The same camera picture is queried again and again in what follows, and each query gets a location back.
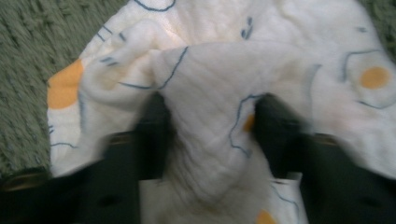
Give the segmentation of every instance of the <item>white fabric with blue lines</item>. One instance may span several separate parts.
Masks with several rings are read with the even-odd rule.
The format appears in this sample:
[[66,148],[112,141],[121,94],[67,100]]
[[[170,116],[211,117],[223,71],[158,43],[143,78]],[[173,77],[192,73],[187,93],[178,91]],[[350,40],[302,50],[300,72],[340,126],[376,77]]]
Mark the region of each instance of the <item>white fabric with blue lines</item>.
[[[131,128],[159,91],[177,143],[164,181],[142,183],[144,223],[254,223],[262,209],[304,223],[243,131],[266,92],[343,138],[360,165],[396,177],[396,69],[353,0],[131,0],[80,58],[80,102],[65,112],[75,125],[62,136],[77,148],[53,147],[52,171],[99,159],[102,137]],[[391,76],[376,91],[357,78],[373,66]]]

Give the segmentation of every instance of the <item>gray-green surface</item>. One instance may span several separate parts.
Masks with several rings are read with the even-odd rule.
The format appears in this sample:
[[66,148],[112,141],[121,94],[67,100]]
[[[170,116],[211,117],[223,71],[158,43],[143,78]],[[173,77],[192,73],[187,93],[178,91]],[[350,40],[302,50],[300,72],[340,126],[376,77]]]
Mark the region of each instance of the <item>gray-green surface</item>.
[[[49,166],[47,79],[127,0],[0,0],[0,174]],[[361,0],[396,55],[396,1]]]

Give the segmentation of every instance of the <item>textured rug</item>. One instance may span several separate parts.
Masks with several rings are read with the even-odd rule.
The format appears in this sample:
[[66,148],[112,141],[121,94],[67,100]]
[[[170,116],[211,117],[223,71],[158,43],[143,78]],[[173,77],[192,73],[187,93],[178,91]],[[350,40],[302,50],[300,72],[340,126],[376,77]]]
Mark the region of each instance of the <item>textured rug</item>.
[[[127,0],[0,0],[0,174],[50,165],[47,80]],[[361,0],[396,61],[396,1]]]

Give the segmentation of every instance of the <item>green carpet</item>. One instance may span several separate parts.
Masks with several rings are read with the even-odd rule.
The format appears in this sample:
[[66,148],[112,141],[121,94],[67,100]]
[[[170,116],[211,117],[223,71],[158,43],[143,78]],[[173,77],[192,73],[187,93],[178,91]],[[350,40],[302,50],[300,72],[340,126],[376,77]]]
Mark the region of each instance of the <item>green carpet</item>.
[[[0,0],[0,174],[50,165],[47,79],[126,0]],[[396,1],[361,0],[396,59]]]

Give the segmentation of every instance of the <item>orange dot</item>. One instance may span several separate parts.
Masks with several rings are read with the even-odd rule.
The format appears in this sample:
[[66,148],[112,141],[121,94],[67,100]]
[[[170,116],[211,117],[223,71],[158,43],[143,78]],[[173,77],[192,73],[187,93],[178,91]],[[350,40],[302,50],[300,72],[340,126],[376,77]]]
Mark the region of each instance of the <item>orange dot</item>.
[[390,81],[390,74],[382,67],[372,67],[361,75],[361,85],[364,88],[375,90],[386,86]]
[[253,128],[253,125],[254,125],[254,115],[249,115],[247,117],[247,121],[244,124],[244,131],[247,133],[250,132],[251,129]]
[[78,83],[82,72],[81,59],[78,59],[49,79],[47,95],[49,108],[63,109],[77,101]]
[[265,210],[261,210],[257,216],[256,224],[276,224],[274,218]]

